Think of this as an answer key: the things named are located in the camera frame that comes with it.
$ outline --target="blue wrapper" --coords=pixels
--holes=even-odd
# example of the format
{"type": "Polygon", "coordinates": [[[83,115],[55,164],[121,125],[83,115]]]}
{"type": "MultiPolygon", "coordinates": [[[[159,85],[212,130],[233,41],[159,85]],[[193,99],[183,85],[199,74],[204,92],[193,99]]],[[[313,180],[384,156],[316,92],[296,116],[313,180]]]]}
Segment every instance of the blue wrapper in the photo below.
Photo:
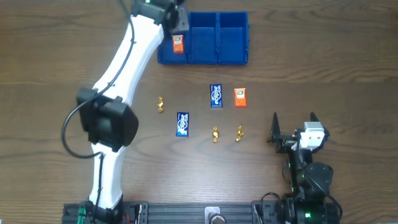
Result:
{"type": "Polygon", "coordinates": [[[223,94],[221,91],[221,84],[211,84],[210,95],[211,95],[211,108],[222,108],[223,94]]]}
{"type": "Polygon", "coordinates": [[[188,137],[189,113],[177,113],[177,137],[188,137]]]}

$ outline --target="blue tray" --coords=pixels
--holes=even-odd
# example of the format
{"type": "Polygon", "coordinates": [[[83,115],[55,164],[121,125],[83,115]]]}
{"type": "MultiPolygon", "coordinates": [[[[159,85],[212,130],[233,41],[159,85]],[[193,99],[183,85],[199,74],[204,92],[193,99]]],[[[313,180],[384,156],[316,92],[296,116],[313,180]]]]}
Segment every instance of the blue tray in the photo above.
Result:
{"type": "Polygon", "coordinates": [[[174,54],[172,36],[158,48],[163,64],[245,65],[249,55],[247,12],[190,12],[190,30],[184,35],[184,54],[174,54]]]}

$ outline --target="wooden table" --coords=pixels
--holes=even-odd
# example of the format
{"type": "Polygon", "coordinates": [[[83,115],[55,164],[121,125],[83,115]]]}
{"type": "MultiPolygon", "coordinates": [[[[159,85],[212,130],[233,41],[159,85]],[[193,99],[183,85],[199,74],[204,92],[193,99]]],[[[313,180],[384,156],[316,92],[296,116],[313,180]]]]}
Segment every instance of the wooden table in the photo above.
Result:
{"type": "MultiPolygon", "coordinates": [[[[134,95],[140,126],[123,164],[125,200],[251,202],[282,195],[287,155],[265,143],[273,112],[290,134],[314,111],[330,140],[342,223],[398,221],[398,4],[382,0],[189,1],[191,11],[248,11],[247,66],[165,66],[154,55],[134,95]],[[210,109],[210,83],[224,108],[210,109]],[[248,107],[236,109],[233,89],[248,107]],[[165,113],[157,112],[157,97],[165,113]],[[175,137],[176,112],[190,137],[175,137]],[[236,128],[245,135],[235,143],[236,128]],[[213,144],[217,125],[220,141],[213,144]]],[[[93,161],[69,156],[63,120],[110,64],[127,23],[116,1],[0,2],[0,219],[60,223],[91,191],[93,161]]],[[[89,154],[78,116],[68,140],[89,154]]]]}

